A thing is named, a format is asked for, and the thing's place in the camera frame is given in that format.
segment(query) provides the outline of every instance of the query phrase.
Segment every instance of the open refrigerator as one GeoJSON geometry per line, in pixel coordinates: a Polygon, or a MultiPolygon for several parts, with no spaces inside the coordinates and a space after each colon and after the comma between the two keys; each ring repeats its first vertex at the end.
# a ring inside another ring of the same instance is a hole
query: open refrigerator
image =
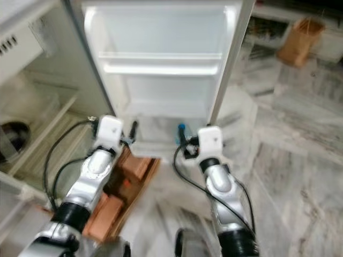
{"type": "MultiPolygon", "coordinates": [[[[132,152],[165,159],[176,148],[178,124],[189,135],[214,124],[253,1],[0,0],[0,6],[0,182],[20,195],[19,203],[44,205],[46,154],[87,116],[116,115],[124,134],[137,120],[132,152]]],[[[62,164],[91,146],[88,126],[68,135],[53,153],[49,185],[62,164]]],[[[78,172],[70,167],[59,195],[78,172]]],[[[4,217],[14,217],[12,211],[1,207],[4,217]]]]}

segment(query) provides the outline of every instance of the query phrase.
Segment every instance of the wicker basket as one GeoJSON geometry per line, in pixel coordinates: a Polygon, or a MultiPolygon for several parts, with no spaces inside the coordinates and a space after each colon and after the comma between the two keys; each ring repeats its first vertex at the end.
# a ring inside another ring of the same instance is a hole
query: wicker basket
{"type": "Polygon", "coordinates": [[[297,21],[284,46],[277,52],[277,57],[284,63],[302,67],[309,56],[311,47],[318,41],[325,26],[313,18],[297,21]]]}

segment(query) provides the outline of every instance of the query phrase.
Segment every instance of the black joint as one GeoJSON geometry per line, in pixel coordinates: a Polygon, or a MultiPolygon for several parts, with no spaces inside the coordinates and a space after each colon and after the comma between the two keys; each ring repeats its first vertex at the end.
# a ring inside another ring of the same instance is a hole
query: black joint
{"type": "Polygon", "coordinates": [[[72,202],[64,202],[51,221],[69,225],[82,233],[90,215],[91,213],[85,207],[72,202]]]}
{"type": "Polygon", "coordinates": [[[102,146],[98,146],[97,148],[96,148],[97,150],[104,150],[104,151],[107,151],[107,152],[109,152],[110,154],[112,154],[113,155],[113,157],[115,157],[117,154],[116,154],[116,152],[111,148],[111,149],[107,149],[107,148],[104,148],[104,147],[102,147],[102,146]]]}
{"type": "Polygon", "coordinates": [[[223,257],[259,256],[255,235],[246,229],[223,232],[218,238],[223,257]]]}
{"type": "Polygon", "coordinates": [[[99,118],[96,118],[95,120],[91,121],[92,124],[92,131],[93,131],[93,137],[96,137],[96,132],[98,131],[99,126],[99,118]]]}
{"type": "Polygon", "coordinates": [[[217,158],[208,158],[200,162],[200,168],[205,173],[206,169],[213,165],[219,165],[220,162],[217,158]]]}
{"type": "Polygon", "coordinates": [[[75,236],[70,236],[67,240],[57,240],[50,237],[38,237],[34,240],[34,243],[55,245],[65,249],[62,257],[74,256],[73,253],[79,249],[80,242],[75,236]]]}
{"type": "Polygon", "coordinates": [[[199,146],[199,137],[191,137],[189,139],[189,144],[193,146],[199,146]]]}
{"type": "Polygon", "coordinates": [[[229,166],[228,166],[226,163],[223,164],[222,166],[223,166],[223,168],[227,171],[227,173],[231,173],[231,172],[230,172],[230,168],[229,168],[229,166]]]}
{"type": "Polygon", "coordinates": [[[135,139],[136,138],[137,127],[138,127],[138,122],[135,120],[132,123],[131,130],[130,130],[130,133],[129,133],[129,138],[131,138],[131,139],[135,139]]]}

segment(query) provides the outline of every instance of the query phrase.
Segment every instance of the blue object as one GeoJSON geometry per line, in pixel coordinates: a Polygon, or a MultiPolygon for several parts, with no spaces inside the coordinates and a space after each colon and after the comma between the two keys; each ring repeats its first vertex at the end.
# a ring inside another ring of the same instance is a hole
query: blue object
{"type": "Polygon", "coordinates": [[[179,125],[178,125],[178,129],[180,130],[184,130],[184,129],[186,129],[186,125],[184,125],[183,123],[180,123],[179,125]]]}

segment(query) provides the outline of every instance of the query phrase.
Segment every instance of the brown cardboard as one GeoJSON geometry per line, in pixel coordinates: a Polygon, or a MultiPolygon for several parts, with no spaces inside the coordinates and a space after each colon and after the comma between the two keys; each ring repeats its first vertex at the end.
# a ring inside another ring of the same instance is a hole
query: brown cardboard
{"type": "Polygon", "coordinates": [[[108,241],[114,240],[116,236],[119,234],[122,226],[124,225],[126,219],[129,217],[130,213],[135,207],[136,201],[139,199],[140,195],[145,191],[146,187],[148,186],[151,179],[158,171],[158,167],[160,165],[159,159],[152,159],[148,168],[147,172],[145,173],[145,177],[141,181],[141,188],[138,191],[137,195],[132,199],[132,202],[129,205],[125,206],[125,209],[121,212],[119,217],[116,219],[115,223],[112,225],[112,229],[110,234],[108,235],[108,241]]]}
{"type": "Polygon", "coordinates": [[[90,228],[93,225],[93,222],[94,222],[96,216],[98,215],[98,213],[100,212],[100,210],[106,204],[107,201],[108,201],[108,196],[105,193],[102,193],[96,208],[94,209],[92,215],[90,216],[89,220],[87,221],[87,223],[86,223],[86,225],[82,231],[82,235],[84,235],[84,236],[90,235],[90,228]]]}
{"type": "Polygon", "coordinates": [[[88,230],[88,236],[96,241],[105,241],[123,207],[123,201],[115,196],[110,196],[106,203],[101,207],[96,215],[91,227],[88,230]]]}
{"type": "Polygon", "coordinates": [[[118,158],[118,161],[116,162],[116,168],[117,169],[122,169],[123,168],[123,163],[125,160],[131,155],[131,151],[128,147],[124,147],[122,154],[118,158]]]}
{"type": "Polygon", "coordinates": [[[305,65],[311,47],[318,41],[325,26],[312,18],[297,21],[288,34],[277,57],[284,63],[302,67],[305,65]]]}
{"type": "Polygon", "coordinates": [[[140,181],[151,161],[151,158],[137,158],[130,154],[122,164],[122,169],[131,180],[140,181]]]}

